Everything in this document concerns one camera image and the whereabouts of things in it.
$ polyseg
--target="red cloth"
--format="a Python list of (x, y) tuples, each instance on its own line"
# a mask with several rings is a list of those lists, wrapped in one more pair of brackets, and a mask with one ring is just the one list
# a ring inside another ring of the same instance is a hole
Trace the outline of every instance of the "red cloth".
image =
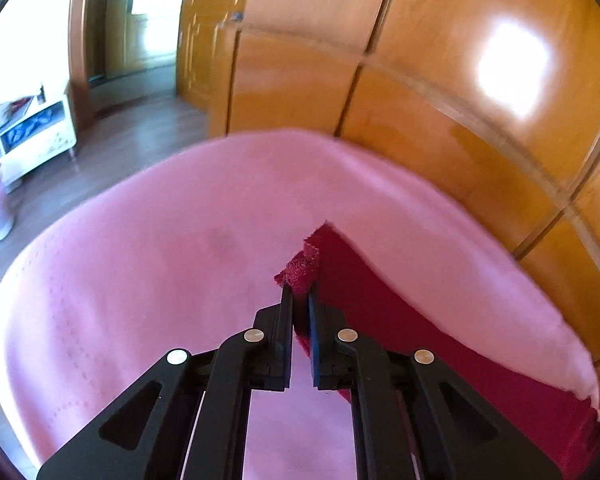
[[(323, 303), (342, 309), (350, 327), (387, 350), (408, 354), (427, 348), (442, 358), (551, 457), (565, 479), (576, 479), (600, 449), (600, 423), (588, 400), (515, 373), (441, 332), (395, 294), (328, 224), (276, 276), (295, 294), (305, 294), (314, 280)], [(298, 337), (308, 353), (306, 336)]]

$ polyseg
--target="triangular cutout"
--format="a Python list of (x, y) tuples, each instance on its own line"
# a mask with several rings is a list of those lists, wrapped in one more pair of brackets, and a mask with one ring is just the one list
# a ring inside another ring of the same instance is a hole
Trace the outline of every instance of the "triangular cutout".
[(133, 451), (140, 443), (161, 389), (162, 385), (156, 381), (147, 383), (102, 425), (100, 437), (122, 449)]
[(441, 383), (440, 391), (462, 440), (472, 446), (480, 446), (498, 436), (497, 428), (490, 424), (451, 384)]

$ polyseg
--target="wooden floor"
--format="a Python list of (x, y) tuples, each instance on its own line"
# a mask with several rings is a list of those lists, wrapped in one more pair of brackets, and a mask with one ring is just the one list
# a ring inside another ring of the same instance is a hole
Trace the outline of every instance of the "wooden floor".
[[(17, 220), (0, 242), (0, 279), (39, 233), (90, 197), (205, 139), (206, 115), (163, 97), (107, 116), (78, 136), (78, 156), (60, 155), (29, 173), (11, 193)], [(0, 445), (26, 478), (36, 471), (0, 408)]]

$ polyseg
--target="bed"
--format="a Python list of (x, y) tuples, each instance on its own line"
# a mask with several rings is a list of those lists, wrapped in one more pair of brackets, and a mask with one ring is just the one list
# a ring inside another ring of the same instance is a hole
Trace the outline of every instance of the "bed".
[[(168, 350), (207, 351), (250, 326), (280, 298), (273, 277), (324, 221), (440, 330), (599, 407), (589, 351), (454, 200), (341, 140), (251, 132), (122, 182), (56, 222), (8, 270), (0, 403), (34, 464)], [(353, 478), (347, 403), (311, 388), (297, 344), (292, 369), (288, 394), (254, 394), (245, 478)]]

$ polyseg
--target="metal rivet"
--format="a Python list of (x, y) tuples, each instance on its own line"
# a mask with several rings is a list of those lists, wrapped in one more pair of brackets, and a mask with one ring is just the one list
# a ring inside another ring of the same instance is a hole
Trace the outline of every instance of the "metal rivet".
[(351, 328), (343, 328), (338, 332), (338, 339), (340, 339), (340, 341), (344, 341), (345, 343), (353, 343), (356, 339), (358, 339), (358, 332)]
[(181, 365), (184, 361), (189, 358), (184, 350), (171, 350), (167, 354), (167, 362), (170, 365)]
[(413, 356), (421, 365), (430, 365), (435, 359), (429, 350), (418, 350)]
[(262, 330), (258, 330), (257, 328), (252, 328), (244, 333), (244, 338), (249, 343), (257, 343), (258, 341), (262, 341), (264, 339), (264, 332)]

